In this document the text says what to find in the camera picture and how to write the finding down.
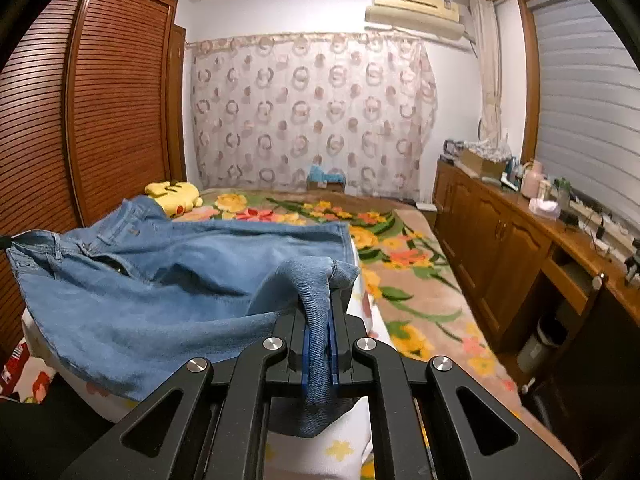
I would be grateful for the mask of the blue denim jeans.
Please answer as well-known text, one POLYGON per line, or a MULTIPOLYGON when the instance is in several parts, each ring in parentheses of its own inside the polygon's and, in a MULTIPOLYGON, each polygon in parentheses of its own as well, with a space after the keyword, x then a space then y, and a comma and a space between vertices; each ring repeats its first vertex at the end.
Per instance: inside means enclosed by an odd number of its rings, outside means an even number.
POLYGON ((359 274, 344 223, 174 221, 139 196, 85 229, 17 234, 6 255, 56 358, 111 393, 140 401, 188 359, 233 359, 302 309, 308 386, 273 405, 272 429, 310 438, 352 407, 326 356, 331 292, 359 274))

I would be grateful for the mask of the floral brown bed blanket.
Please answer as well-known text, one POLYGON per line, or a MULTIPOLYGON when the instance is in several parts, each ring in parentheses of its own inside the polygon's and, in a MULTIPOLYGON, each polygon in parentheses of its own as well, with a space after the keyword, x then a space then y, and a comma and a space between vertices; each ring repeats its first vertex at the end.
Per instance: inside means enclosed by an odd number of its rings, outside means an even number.
POLYGON ((210 190, 184 220, 244 220, 310 226, 346 221, 363 282, 354 289, 376 338, 404 356, 450 356, 570 465, 566 447, 524 408, 518 386, 491 351, 426 218, 396 200, 332 192, 210 190))

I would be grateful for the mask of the cardboard box with blue cloth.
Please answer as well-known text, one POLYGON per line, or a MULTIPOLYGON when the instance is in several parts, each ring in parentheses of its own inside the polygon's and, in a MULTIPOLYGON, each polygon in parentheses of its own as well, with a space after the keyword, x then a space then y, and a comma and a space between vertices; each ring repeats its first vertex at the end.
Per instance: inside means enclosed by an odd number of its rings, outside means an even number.
POLYGON ((344 193, 346 180, 342 174, 330 174, 318 165, 312 165, 308 172, 306 187, 308 191, 344 193))

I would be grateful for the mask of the long wooden sideboard cabinet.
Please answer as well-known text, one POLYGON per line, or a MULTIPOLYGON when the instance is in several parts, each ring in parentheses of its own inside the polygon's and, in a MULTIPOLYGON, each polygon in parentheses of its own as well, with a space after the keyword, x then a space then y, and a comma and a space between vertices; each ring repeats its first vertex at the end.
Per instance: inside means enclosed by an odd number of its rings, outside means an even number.
POLYGON ((596 304, 639 318, 639 289, 624 283, 624 267, 594 250, 587 234, 532 214, 527 200, 438 162, 432 199, 435 233, 480 325, 499 351, 525 339, 544 306, 540 280, 582 321, 596 304))

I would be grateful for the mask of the yellow Pikachu plush toy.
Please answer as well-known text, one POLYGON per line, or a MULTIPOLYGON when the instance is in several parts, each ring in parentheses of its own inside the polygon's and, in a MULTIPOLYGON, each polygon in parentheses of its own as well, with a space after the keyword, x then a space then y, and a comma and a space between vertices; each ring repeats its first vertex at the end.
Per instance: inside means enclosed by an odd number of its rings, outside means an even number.
POLYGON ((155 200, 169 218, 178 218, 201 207, 200 190, 190 182, 164 181, 148 184, 144 194, 155 200))

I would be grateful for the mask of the small grey trash bin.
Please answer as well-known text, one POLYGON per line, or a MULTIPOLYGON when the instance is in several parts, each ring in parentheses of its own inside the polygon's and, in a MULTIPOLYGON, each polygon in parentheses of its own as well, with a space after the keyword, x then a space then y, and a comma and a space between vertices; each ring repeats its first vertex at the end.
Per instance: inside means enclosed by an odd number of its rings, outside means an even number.
POLYGON ((524 347, 518 352, 518 368, 525 374, 536 372, 564 344, 567 333, 568 330, 557 318, 540 318, 524 347))

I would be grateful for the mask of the cardboard box on sideboard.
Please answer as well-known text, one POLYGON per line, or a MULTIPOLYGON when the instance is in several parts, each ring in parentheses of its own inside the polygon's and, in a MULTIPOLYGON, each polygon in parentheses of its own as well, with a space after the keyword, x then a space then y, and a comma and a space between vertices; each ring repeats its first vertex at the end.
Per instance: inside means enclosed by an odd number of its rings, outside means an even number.
POLYGON ((466 142, 459 157, 462 165, 477 174, 477 177, 496 180, 506 171, 506 164, 511 158, 509 144, 491 139, 466 142))

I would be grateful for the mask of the circle patterned sheer curtain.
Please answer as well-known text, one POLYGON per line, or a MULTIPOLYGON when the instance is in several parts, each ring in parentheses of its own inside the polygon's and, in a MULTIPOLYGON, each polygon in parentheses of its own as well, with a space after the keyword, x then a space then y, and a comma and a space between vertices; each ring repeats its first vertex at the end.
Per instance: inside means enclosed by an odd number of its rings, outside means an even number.
POLYGON ((210 188, 416 200, 437 89, 424 41, 397 34, 242 36, 194 44, 191 115, 210 188))

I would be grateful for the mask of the white tissue box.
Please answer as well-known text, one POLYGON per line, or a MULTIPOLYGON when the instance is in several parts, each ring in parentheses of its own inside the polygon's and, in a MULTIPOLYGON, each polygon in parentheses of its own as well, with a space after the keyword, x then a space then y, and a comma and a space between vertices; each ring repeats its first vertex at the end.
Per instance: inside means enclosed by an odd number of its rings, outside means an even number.
POLYGON ((558 220, 561 213, 561 206, 557 202, 542 198, 531 198, 528 209, 535 216, 552 221, 558 220))

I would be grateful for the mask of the pink kettle jug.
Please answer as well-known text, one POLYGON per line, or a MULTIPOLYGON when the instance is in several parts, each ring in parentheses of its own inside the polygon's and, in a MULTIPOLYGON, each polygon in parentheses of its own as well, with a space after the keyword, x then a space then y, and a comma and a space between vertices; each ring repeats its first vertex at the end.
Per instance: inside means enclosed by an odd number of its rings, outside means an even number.
POLYGON ((538 160, 526 162, 523 170, 521 194, 526 198, 536 198, 541 180, 544 178, 542 163, 538 160))

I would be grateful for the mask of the grey window blind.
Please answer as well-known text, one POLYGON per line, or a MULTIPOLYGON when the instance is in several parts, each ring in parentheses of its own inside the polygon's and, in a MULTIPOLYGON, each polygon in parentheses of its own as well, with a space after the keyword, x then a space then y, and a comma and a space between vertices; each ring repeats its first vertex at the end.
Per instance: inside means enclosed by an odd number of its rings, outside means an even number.
POLYGON ((539 54, 536 156, 636 226, 639 70, 590 0, 530 0, 539 54))

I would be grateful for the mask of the brown louvered wardrobe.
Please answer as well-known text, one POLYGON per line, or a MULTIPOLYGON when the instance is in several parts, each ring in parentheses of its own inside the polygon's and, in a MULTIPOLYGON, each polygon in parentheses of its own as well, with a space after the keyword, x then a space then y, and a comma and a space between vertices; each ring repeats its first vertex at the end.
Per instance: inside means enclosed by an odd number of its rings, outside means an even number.
POLYGON ((1 73, 1 232, 90 226, 186 177, 176 0, 52 0, 1 73))

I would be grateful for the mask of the beige side curtain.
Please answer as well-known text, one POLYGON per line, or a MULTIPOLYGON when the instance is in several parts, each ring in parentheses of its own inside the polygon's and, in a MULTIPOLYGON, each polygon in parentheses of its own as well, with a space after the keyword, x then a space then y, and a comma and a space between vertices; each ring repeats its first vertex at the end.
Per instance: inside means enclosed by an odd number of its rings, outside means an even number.
POLYGON ((501 55, 497 12, 490 0, 470 0, 470 11, 480 62, 480 140, 498 146, 501 141, 501 55))

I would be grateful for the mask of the white wall air conditioner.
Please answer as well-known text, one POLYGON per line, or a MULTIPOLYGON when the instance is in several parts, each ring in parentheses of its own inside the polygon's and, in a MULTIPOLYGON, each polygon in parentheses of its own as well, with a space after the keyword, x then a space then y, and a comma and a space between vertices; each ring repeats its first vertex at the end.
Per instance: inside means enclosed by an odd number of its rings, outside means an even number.
POLYGON ((372 0, 364 19, 454 41, 465 33, 459 6, 451 0, 372 0))

